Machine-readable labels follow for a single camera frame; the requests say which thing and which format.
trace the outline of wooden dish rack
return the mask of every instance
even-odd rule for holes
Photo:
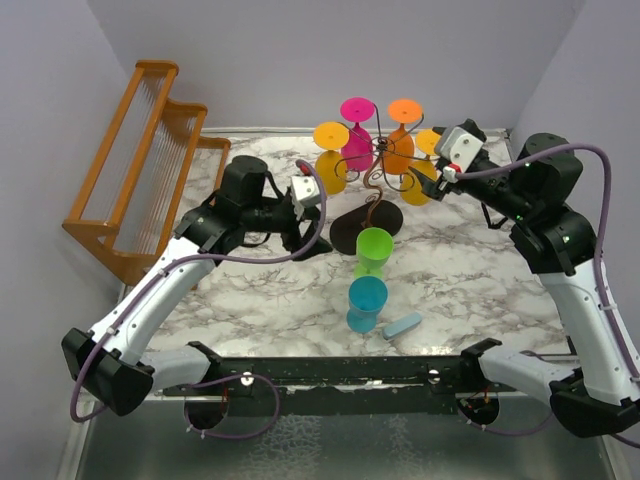
[[[164,251],[196,149],[221,149],[218,188],[231,142],[201,137],[207,108],[171,100],[169,61],[141,60],[62,227],[126,285]]]

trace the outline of baseboard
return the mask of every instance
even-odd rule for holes
[[[279,135],[311,135],[313,133],[311,127],[207,127],[202,129],[204,135],[260,135],[260,134],[279,134]],[[383,134],[389,134],[393,128],[380,129]],[[484,132],[491,137],[507,137],[505,128],[486,128]],[[377,133],[375,128],[368,128],[370,134]]]

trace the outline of marble tabletop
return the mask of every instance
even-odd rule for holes
[[[263,159],[282,189],[297,172],[296,159],[313,163],[322,152],[310,136],[231,140],[229,161],[235,155]],[[510,161],[503,136],[490,137],[486,148],[494,162]],[[210,193],[217,155],[195,156],[178,218]],[[370,193],[358,181],[330,197],[324,238],[335,218]],[[515,349],[568,352],[555,305],[513,248],[509,223],[500,231],[487,229],[480,205],[468,196],[452,194],[422,207],[405,204],[390,189],[385,198],[402,209],[404,225],[385,266],[389,300],[372,332],[347,326],[347,290],[357,261],[332,252],[300,263],[223,262],[177,306],[150,349],[199,340],[223,356],[448,355],[493,337]],[[233,252],[261,258],[285,253],[277,235],[261,247]],[[383,326],[412,312],[423,317],[416,330],[383,339]]]

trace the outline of eraser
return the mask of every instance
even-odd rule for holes
[[[406,317],[387,325],[382,329],[382,336],[385,340],[393,340],[398,335],[409,332],[420,325],[422,315],[417,312],[410,313]]]

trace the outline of gray wall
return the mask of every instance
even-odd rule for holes
[[[613,164],[613,198],[605,241],[609,281],[640,346],[640,3],[587,0],[582,13],[527,103],[514,131],[519,147],[537,131],[602,147]],[[597,224],[602,168],[580,155],[585,174],[571,205]],[[640,440],[640,428],[635,429]],[[640,478],[638,453],[631,452]]]
[[[311,127],[398,97],[428,124],[512,127],[582,0],[88,0],[127,72],[181,67],[208,126]]]
[[[0,3],[0,477],[52,478],[69,427],[60,340],[115,300],[62,230],[126,76],[83,0]]]

